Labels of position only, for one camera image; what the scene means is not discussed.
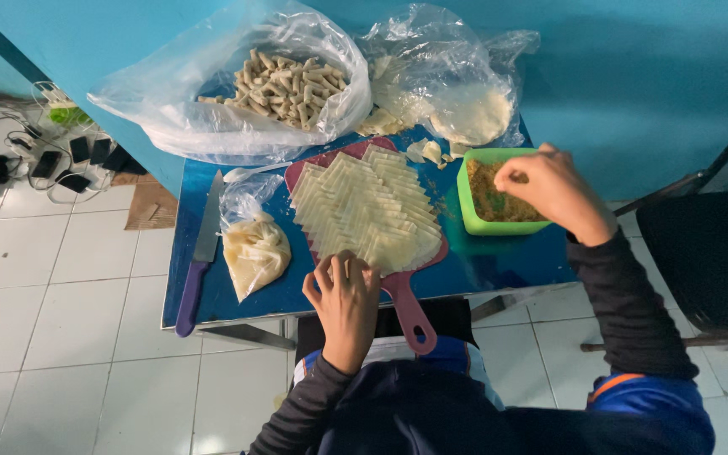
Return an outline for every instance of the purple knife handle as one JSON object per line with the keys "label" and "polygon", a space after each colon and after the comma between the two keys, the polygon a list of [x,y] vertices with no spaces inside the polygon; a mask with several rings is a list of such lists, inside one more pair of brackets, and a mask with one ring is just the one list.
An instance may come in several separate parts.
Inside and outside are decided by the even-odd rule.
{"label": "purple knife handle", "polygon": [[198,296],[201,294],[201,278],[209,267],[208,262],[190,262],[185,281],[185,292],[181,295],[179,316],[176,319],[176,335],[186,337],[196,328]]}

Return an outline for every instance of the pink cutting board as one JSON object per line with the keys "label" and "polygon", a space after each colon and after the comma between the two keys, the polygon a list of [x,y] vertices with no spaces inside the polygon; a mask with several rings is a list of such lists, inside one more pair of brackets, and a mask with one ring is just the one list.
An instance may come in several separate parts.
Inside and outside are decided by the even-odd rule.
{"label": "pink cutting board", "polygon": [[[364,156],[364,152],[367,151],[367,146],[369,146],[369,144],[375,144],[376,146],[383,147],[388,150],[397,151],[395,144],[389,139],[372,138],[338,150],[323,153],[322,155],[312,156],[306,160],[297,161],[286,169],[286,187],[288,187],[288,192],[290,193],[293,190],[294,185],[296,185],[299,178],[299,174],[302,173],[302,168],[305,166],[306,162],[327,168],[339,153],[346,153],[347,155],[360,160]],[[308,247],[312,244],[313,242],[308,241]],[[423,313],[423,309],[420,308],[418,299],[416,299],[414,293],[412,293],[410,278],[416,271],[442,261],[447,254],[448,240],[446,240],[446,236],[443,235],[440,251],[436,256],[432,257],[429,262],[421,265],[416,270],[396,272],[394,274],[387,275],[381,280],[381,288],[390,295],[392,298],[392,304],[395,305],[395,310],[398,314],[398,319],[400,320],[400,328],[404,331],[406,342],[413,351],[417,352],[421,356],[429,354],[431,350],[434,349],[434,346],[437,345],[437,333],[434,332],[434,328],[429,323],[429,319],[426,317],[426,314]],[[314,264],[318,264],[319,258],[316,256],[316,252],[311,251],[310,255],[313,256]],[[421,329],[423,334],[426,336],[426,339],[423,342],[421,342],[420,339],[418,339],[418,336],[415,335],[416,328]]]}

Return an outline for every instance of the hole in handle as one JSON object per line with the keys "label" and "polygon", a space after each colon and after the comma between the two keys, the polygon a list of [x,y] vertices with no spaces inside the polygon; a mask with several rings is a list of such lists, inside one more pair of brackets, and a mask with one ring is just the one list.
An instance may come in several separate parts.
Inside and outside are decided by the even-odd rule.
{"label": "hole in handle", "polygon": [[412,332],[414,332],[415,336],[418,337],[418,343],[423,344],[426,342],[426,332],[423,331],[422,327],[414,326]]}

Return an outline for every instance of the black long sleeve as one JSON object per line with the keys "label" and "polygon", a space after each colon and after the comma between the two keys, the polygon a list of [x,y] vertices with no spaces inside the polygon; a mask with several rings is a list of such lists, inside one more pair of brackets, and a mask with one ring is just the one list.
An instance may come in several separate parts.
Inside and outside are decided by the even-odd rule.
{"label": "black long sleeve", "polygon": [[249,454],[305,453],[322,437],[330,413],[352,380],[317,357],[305,379],[263,425]]}
{"label": "black long sleeve", "polygon": [[569,263],[583,282],[614,372],[692,379],[698,374],[672,318],[622,230],[595,247],[567,235]]}

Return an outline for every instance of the person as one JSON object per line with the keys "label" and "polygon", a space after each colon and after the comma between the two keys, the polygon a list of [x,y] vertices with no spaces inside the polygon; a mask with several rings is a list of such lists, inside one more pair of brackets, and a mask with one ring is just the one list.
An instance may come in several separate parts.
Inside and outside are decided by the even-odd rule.
{"label": "person", "polygon": [[[250,453],[712,453],[712,425],[693,382],[698,368],[571,155],[543,144],[507,160],[495,185],[568,231],[569,264],[611,366],[593,390],[587,385],[586,410],[505,407],[484,374],[470,319],[461,330],[456,311],[432,317],[424,307],[439,332],[428,356],[407,356],[405,342],[374,341],[379,274],[344,251],[305,277],[302,292],[316,308],[324,348],[298,348],[295,386]],[[302,328],[300,320],[298,344],[316,340]]]}

